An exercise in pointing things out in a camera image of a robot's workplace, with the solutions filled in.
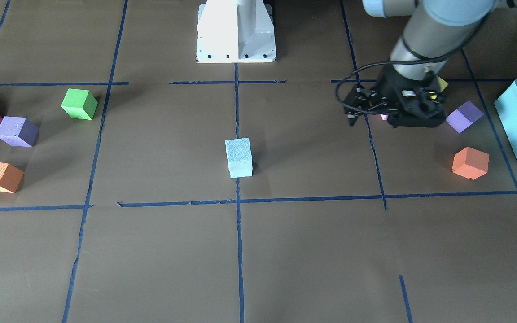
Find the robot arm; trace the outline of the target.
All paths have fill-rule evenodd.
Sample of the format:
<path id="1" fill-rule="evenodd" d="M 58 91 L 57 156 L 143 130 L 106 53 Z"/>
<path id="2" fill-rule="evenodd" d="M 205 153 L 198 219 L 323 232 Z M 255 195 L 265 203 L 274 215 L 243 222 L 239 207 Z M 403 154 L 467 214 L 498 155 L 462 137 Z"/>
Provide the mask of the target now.
<path id="1" fill-rule="evenodd" d="M 482 29 L 494 9 L 517 8 L 517 0 L 365 0 L 375 17 L 409 16 L 387 61 L 355 69 L 335 89 L 350 126 L 366 115 L 384 115 L 392 127 L 437 127 L 445 121 L 446 97 L 438 73 Z M 359 72 L 382 66 L 375 86 L 341 86 Z"/>

